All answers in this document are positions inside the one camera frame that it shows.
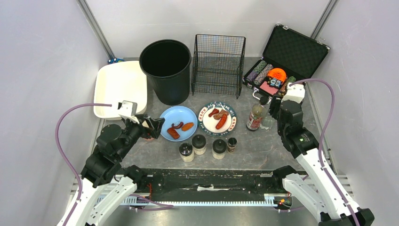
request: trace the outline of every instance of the blue plate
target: blue plate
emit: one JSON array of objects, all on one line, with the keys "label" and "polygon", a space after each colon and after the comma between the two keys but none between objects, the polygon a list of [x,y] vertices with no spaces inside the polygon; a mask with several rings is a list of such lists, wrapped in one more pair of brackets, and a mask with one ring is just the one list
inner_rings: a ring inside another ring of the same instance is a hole
[{"label": "blue plate", "polygon": [[[161,135],[166,139],[170,141],[184,141],[190,138],[194,133],[195,130],[197,130],[197,116],[195,113],[190,110],[187,107],[183,106],[174,106],[166,111],[164,111],[160,118],[165,118],[165,122],[163,123],[162,130],[161,130]],[[166,131],[168,128],[172,126],[172,123],[175,125],[179,124],[180,122],[183,122],[184,124],[193,122],[194,126],[191,127],[188,131],[183,131],[181,129],[176,129],[177,133],[180,135],[178,139],[173,139],[172,136],[168,134]]]}]

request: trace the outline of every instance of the white wall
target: white wall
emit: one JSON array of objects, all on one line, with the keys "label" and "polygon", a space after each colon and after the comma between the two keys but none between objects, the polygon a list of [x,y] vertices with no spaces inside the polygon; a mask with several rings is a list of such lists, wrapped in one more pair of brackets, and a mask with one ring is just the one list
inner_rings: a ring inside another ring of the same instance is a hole
[{"label": "white wall", "polygon": [[259,57],[276,23],[310,36],[328,0],[87,0],[116,57],[138,57],[150,43],[175,39],[194,50],[198,33],[247,37]]},{"label": "white wall", "polygon": [[[67,109],[93,102],[107,57],[74,0],[2,1],[0,30],[0,225],[55,225],[73,174],[54,129]],[[61,125],[61,145],[79,172],[97,122],[87,108]]]},{"label": "white wall", "polygon": [[[398,224],[398,10],[395,0],[339,1],[320,35],[331,52],[314,75],[336,94],[327,129],[336,166],[376,226]],[[315,83],[311,89],[325,121],[329,91]]]}]

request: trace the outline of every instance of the decorative plate rim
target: decorative plate rim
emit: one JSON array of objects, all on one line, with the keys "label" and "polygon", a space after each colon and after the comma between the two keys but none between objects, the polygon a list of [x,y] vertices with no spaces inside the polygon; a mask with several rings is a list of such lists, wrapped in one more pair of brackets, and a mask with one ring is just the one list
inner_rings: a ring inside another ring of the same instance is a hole
[{"label": "decorative plate rim", "polygon": [[[220,133],[214,133],[212,131],[209,131],[202,119],[201,119],[201,112],[205,113],[207,112],[210,108],[213,107],[222,107],[224,110],[228,111],[230,116],[231,116],[231,126]],[[213,102],[209,102],[206,105],[204,105],[203,107],[201,107],[201,109],[199,110],[198,116],[197,116],[197,120],[198,120],[198,127],[200,127],[206,134],[212,136],[212,137],[223,137],[228,135],[229,133],[231,133],[233,131],[233,129],[236,127],[237,125],[237,113],[234,111],[234,108],[232,108],[230,105],[226,104],[225,102],[222,101],[213,101]]]}]

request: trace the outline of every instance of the red label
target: red label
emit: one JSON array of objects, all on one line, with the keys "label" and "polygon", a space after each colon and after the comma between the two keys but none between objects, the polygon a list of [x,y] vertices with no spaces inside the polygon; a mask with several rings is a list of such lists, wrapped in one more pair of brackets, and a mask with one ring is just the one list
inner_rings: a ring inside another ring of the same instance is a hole
[{"label": "red label", "polygon": [[261,125],[261,122],[262,122],[262,117],[256,117],[251,112],[251,114],[249,114],[249,119],[247,121],[247,127],[250,129],[258,129],[259,126]]}]

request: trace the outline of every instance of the orange frisbee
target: orange frisbee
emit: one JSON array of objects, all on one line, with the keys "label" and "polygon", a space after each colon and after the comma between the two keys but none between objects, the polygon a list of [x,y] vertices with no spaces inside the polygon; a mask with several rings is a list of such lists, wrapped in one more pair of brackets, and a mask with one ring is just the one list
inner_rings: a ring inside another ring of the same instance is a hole
[{"label": "orange frisbee", "polygon": [[280,80],[282,82],[285,82],[285,80],[287,79],[286,72],[281,68],[271,69],[269,71],[269,73],[267,73],[267,76],[270,76],[270,77]]}]

